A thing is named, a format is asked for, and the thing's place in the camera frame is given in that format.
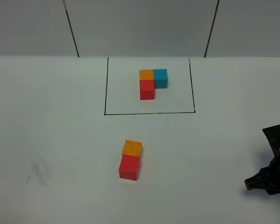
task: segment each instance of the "orange block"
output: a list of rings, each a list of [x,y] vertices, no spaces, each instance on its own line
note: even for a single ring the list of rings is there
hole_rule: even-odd
[[[123,155],[137,156],[141,158],[142,142],[126,140],[122,150]]]
[[[140,70],[139,79],[140,80],[153,80],[154,79],[154,70]]]

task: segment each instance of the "toy block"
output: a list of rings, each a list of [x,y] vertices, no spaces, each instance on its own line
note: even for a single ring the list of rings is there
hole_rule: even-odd
[[[154,99],[154,80],[140,80],[140,100]]]
[[[141,158],[142,142],[126,140],[123,146],[122,155],[136,156]]]
[[[119,166],[119,177],[123,179],[136,181],[140,166],[140,158],[130,155],[122,155]]]
[[[154,87],[166,89],[168,87],[167,69],[154,69]]]
[[[140,80],[153,80],[154,79],[154,70],[140,70],[139,79]]]

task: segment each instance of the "blue block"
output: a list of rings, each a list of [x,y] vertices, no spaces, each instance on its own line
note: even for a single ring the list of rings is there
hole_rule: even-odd
[[[154,69],[154,88],[166,89],[168,87],[167,69]]]

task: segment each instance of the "black line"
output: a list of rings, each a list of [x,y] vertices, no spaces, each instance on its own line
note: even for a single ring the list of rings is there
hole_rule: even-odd
[[[192,72],[191,72],[191,62],[190,62],[190,58],[189,58],[189,68],[190,68],[190,79],[191,79],[192,97],[193,97],[193,105],[194,105],[194,113],[195,113],[196,110],[195,110],[194,91],[193,91],[193,80],[192,80]]]
[[[172,113],[195,113],[193,112],[160,112],[160,113],[110,113],[105,115],[139,115],[139,114],[172,114]]]
[[[209,39],[208,39],[208,41],[207,41],[207,45],[206,45],[206,49],[205,49],[205,53],[204,53],[204,57],[206,57],[207,50],[208,50],[208,48],[209,48],[210,37],[211,37],[211,34],[212,34],[212,32],[213,32],[213,28],[214,28],[214,24],[215,24],[215,19],[216,19],[216,16],[217,16],[217,11],[218,11],[219,2],[220,2],[220,0],[218,0],[218,1],[217,1],[217,6],[216,6],[216,10],[215,10],[215,15],[214,15],[214,18],[213,18],[213,23],[211,24],[211,28],[210,28],[210,36],[209,36]]]
[[[72,35],[72,37],[73,37],[73,41],[74,41],[74,44],[75,44],[76,52],[77,52],[78,57],[80,57],[79,52],[78,52],[78,48],[77,48],[77,44],[76,44],[76,40],[75,40],[75,37],[74,37],[73,29],[71,28],[70,17],[69,17],[69,14],[68,14],[68,12],[67,12],[67,8],[66,8],[66,5],[65,5],[65,1],[63,1],[63,4],[64,4],[64,8],[65,8],[65,13],[66,13],[67,21],[69,22],[71,35]]]
[[[109,71],[109,57],[108,57],[108,60],[107,60],[107,81],[106,81],[106,96],[105,96],[105,113],[104,113],[104,115],[106,115],[106,105],[107,105],[108,71]]]

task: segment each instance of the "white wall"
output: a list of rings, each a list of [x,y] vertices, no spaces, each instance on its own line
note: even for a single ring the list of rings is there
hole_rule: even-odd
[[[62,0],[0,0],[0,55],[76,56]]]
[[[81,56],[204,56],[216,0],[66,0]]]
[[[280,56],[280,0],[221,0],[207,56]]]

